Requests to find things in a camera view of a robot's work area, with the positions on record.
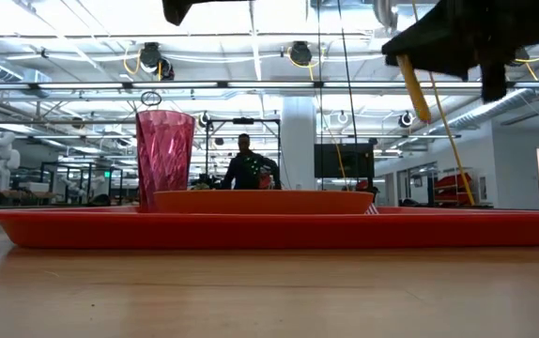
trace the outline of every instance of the white pillar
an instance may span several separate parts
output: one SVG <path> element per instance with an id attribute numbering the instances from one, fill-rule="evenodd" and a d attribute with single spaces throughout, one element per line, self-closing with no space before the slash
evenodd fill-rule
<path id="1" fill-rule="evenodd" d="M 285 189 L 316 189 L 315 142 L 314 99 L 285 97 L 282 111 L 282 162 L 280 165 L 280 179 Z"/>

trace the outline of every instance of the wooden table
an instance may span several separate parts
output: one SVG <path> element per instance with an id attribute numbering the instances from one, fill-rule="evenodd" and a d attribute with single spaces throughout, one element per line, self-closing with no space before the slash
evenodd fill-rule
<path id="1" fill-rule="evenodd" d="M 14 248 L 0 337 L 539 337 L 539 248 Z"/>

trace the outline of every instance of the black clothing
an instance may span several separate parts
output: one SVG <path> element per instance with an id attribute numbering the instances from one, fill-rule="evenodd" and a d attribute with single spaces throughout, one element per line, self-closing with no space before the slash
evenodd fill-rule
<path id="1" fill-rule="evenodd" d="M 259 154 L 248 151 L 240 152 L 228 166 L 228 171 L 222 181 L 222 189 L 230 189 L 232 180 L 236 179 L 235 190 L 257 190 L 260 183 L 261 167 L 265 166 L 271 170 L 271 175 L 275 182 L 274 189 L 280 189 L 280 170 L 275 161 L 272 161 Z"/>

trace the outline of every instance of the desk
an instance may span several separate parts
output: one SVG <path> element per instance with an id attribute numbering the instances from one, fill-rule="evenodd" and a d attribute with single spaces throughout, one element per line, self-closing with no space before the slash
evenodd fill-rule
<path id="1" fill-rule="evenodd" d="M 0 337 L 539 337 L 539 248 L 14 248 Z"/>

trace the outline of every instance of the person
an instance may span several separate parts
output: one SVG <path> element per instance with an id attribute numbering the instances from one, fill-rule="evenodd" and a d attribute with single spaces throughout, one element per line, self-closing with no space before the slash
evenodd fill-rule
<path id="1" fill-rule="evenodd" d="M 251 138 L 243 133 L 239 136 L 239 153 L 230 161 L 228 170 L 222 181 L 222 189 L 230 189 L 235 179 L 235 190 L 266 189 L 267 180 L 263 179 L 264 172 L 268 171 L 274 180 L 273 189 L 280 190 L 280 169 L 275 161 L 254 153 L 249 146 Z"/>

